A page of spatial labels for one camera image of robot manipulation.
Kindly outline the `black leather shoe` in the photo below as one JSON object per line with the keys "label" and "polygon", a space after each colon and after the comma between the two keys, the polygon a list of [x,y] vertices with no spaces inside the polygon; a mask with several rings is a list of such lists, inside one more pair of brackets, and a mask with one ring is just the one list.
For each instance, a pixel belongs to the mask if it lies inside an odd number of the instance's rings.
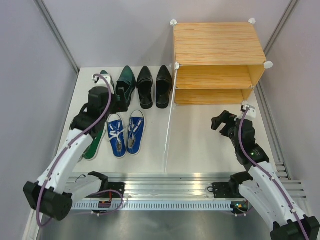
{"label": "black leather shoe", "polygon": [[168,107],[172,87],[172,76],[168,68],[165,65],[162,65],[157,74],[155,86],[155,103],[159,109]]}
{"label": "black leather shoe", "polygon": [[143,66],[137,78],[136,88],[138,90],[140,106],[145,110],[153,106],[152,86],[153,77],[150,69],[147,66]]}

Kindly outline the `white cabinet door panel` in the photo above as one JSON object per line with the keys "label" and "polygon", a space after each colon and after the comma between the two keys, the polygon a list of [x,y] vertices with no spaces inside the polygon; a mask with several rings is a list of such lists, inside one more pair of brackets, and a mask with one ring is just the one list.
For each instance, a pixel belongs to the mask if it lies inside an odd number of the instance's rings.
{"label": "white cabinet door panel", "polygon": [[163,168],[164,173],[167,172],[167,167],[168,167],[168,156],[169,156],[171,127],[172,127],[172,118],[173,118],[172,115],[173,115],[173,109],[175,107],[175,94],[176,94],[178,70],[175,70],[173,73],[174,73],[173,88],[172,88],[172,93],[171,93],[170,102],[169,102],[169,116],[168,116],[168,125],[167,125],[165,151],[164,151],[164,168]]}

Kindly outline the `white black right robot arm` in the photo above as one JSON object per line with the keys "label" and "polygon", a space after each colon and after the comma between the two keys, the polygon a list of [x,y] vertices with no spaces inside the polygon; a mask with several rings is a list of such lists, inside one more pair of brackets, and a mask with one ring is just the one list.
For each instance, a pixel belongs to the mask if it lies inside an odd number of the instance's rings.
{"label": "white black right robot arm", "polygon": [[244,197],[270,229],[273,240],[315,240],[320,223],[295,203],[278,178],[268,155],[256,143],[253,122],[247,119],[250,108],[237,117],[223,111],[212,118],[211,129],[224,124],[220,134],[231,140],[235,155],[245,170],[230,176],[228,192]]}

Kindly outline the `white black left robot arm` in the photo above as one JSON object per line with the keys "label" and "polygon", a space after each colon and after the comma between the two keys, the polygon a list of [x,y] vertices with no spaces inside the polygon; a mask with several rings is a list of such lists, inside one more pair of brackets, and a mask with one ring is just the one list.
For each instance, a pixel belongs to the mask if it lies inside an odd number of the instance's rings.
{"label": "white black left robot arm", "polygon": [[86,197],[111,197],[106,175],[92,171],[66,189],[68,179],[81,158],[92,159],[98,152],[106,132],[110,114],[126,112],[123,96],[115,96],[113,87],[96,86],[88,92],[88,102],[70,124],[67,138],[44,173],[35,181],[28,181],[23,192],[30,207],[36,211],[37,223],[42,227],[40,214],[61,221],[72,205]]}

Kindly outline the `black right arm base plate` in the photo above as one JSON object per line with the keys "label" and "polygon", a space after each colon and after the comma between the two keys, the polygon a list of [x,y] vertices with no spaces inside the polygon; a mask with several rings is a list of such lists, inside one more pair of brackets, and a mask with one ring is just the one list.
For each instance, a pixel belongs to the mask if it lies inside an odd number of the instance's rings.
{"label": "black right arm base plate", "polygon": [[228,182],[213,182],[212,192],[215,199],[232,199],[234,197]]}

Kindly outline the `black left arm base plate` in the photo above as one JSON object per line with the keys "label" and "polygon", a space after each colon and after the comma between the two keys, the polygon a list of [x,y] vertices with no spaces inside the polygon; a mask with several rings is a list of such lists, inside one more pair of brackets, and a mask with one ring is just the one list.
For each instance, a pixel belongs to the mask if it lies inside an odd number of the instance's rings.
{"label": "black left arm base plate", "polygon": [[[125,193],[125,187],[126,184],[124,182],[109,182],[108,183],[108,189],[109,190],[114,190],[119,192],[122,196]],[[120,199],[121,197],[119,196],[118,193],[116,192],[109,192],[107,193],[107,196],[109,197],[109,199],[113,200],[113,199]]]}

